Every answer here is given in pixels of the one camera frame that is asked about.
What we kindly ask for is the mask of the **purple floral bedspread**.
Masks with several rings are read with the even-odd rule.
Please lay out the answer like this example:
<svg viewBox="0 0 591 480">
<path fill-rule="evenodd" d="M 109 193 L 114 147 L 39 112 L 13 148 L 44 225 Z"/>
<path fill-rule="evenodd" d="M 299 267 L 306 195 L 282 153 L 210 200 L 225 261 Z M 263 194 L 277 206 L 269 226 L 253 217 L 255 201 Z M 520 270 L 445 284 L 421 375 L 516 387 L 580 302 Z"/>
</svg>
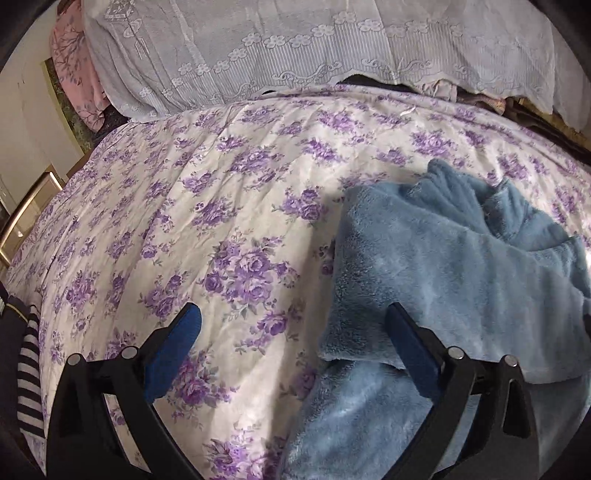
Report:
<svg viewBox="0 0 591 480">
<path fill-rule="evenodd" d="M 342 195 L 413 182 L 434 158 L 509 179 L 589 238 L 589 171 L 475 107 L 315 88 L 118 128 L 5 278 L 39 310 L 43 409 L 70 354 L 113 357 L 193 302 L 204 329 L 157 411 L 204 477 L 272 478 L 317 373 Z"/>
</svg>

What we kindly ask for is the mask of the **pink floral fabric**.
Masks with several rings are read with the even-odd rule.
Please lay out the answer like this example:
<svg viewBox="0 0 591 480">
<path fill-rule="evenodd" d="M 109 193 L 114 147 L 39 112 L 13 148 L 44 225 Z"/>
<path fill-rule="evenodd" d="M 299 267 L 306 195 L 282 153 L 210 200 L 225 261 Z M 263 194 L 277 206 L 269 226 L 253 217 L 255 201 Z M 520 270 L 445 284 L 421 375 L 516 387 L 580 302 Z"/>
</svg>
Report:
<svg viewBox="0 0 591 480">
<path fill-rule="evenodd" d="M 49 39 L 55 72 L 68 101 L 83 123 L 98 132 L 110 105 L 92 63 L 84 32 L 81 1 L 60 1 Z"/>
</svg>

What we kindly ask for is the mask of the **wooden furniture frame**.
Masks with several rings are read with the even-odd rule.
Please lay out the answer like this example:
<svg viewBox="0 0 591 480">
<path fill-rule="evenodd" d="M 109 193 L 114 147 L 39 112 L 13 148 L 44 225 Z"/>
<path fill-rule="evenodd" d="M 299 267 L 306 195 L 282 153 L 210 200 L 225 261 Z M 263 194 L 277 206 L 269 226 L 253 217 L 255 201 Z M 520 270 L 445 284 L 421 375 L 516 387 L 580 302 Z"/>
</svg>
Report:
<svg viewBox="0 0 591 480">
<path fill-rule="evenodd" d="M 48 170 L 34 182 L 1 229 L 1 262 L 8 268 L 21 244 L 50 201 L 63 190 L 63 182 Z"/>
</svg>

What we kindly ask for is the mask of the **white lace cover cloth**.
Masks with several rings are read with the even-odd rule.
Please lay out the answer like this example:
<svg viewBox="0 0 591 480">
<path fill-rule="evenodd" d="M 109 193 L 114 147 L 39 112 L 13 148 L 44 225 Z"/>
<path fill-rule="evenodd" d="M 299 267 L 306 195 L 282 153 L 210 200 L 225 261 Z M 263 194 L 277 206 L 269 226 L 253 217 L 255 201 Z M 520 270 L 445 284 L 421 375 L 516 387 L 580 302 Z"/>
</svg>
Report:
<svg viewBox="0 0 591 480">
<path fill-rule="evenodd" d="M 527 1 L 86 1 L 82 15 L 108 99 L 136 121 L 353 75 L 590 120 L 589 79 Z"/>
</svg>

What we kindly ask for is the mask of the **black white striped cloth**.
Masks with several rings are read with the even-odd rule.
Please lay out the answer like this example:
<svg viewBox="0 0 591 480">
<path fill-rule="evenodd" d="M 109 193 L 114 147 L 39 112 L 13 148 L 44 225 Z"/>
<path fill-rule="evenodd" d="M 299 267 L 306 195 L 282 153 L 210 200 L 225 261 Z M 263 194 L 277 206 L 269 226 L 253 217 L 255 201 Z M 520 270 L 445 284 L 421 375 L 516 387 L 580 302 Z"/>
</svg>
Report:
<svg viewBox="0 0 591 480">
<path fill-rule="evenodd" d="M 37 313 L 1 285 L 1 420 L 44 439 Z"/>
</svg>

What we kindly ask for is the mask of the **folded clothes pile under lace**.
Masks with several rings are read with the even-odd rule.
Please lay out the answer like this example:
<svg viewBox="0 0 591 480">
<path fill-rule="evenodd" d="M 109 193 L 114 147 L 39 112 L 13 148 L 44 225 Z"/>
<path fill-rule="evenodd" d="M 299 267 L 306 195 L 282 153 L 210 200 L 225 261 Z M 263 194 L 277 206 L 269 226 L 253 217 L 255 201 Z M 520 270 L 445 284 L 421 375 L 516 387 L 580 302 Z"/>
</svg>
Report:
<svg viewBox="0 0 591 480">
<path fill-rule="evenodd" d="M 494 112 L 552 141 L 583 163 L 590 163 L 590 135 L 567 126 L 558 113 L 543 113 L 530 100 L 522 97 L 494 99 L 484 94 L 469 93 L 449 82 L 444 82 L 443 86 L 448 88 L 449 93 L 427 93 L 427 96 Z"/>
</svg>

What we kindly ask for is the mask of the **blue fleece garment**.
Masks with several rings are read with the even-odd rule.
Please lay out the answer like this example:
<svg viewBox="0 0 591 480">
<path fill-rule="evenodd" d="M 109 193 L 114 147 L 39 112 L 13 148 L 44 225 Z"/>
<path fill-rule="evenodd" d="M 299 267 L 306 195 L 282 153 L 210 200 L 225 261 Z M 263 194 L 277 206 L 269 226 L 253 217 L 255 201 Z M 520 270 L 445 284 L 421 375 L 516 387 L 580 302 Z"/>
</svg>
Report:
<svg viewBox="0 0 591 480">
<path fill-rule="evenodd" d="M 281 479 L 379 479 L 426 419 L 385 329 L 400 303 L 469 356 L 516 356 L 532 396 L 542 470 L 590 407 L 590 277 L 581 239 L 508 181 L 441 160 L 413 184 L 346 191 L 318 375 L 287 440 Z"/>
</svg>

